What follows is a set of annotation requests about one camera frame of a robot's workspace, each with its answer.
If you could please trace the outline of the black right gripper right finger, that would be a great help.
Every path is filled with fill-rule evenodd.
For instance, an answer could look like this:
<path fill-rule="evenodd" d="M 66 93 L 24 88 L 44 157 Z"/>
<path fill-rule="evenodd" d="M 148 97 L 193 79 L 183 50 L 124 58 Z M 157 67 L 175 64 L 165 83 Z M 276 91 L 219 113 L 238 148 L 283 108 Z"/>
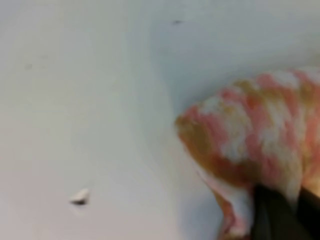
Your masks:
<path fill-rule="evenodd" d="M 320 239 L 320 198 L 305 188 L 299 195 L 297 218 L 314 240 Z"/>

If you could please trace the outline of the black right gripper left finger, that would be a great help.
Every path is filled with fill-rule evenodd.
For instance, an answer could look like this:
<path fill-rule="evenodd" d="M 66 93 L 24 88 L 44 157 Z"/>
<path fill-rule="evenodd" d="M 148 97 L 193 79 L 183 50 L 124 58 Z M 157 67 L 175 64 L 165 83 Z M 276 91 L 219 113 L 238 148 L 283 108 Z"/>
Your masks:
<path fill-rule="evenodd" d="M 255 217 L 252 240 L 311 240 L 286 199 L 261 185 L 254 190 Z"/>

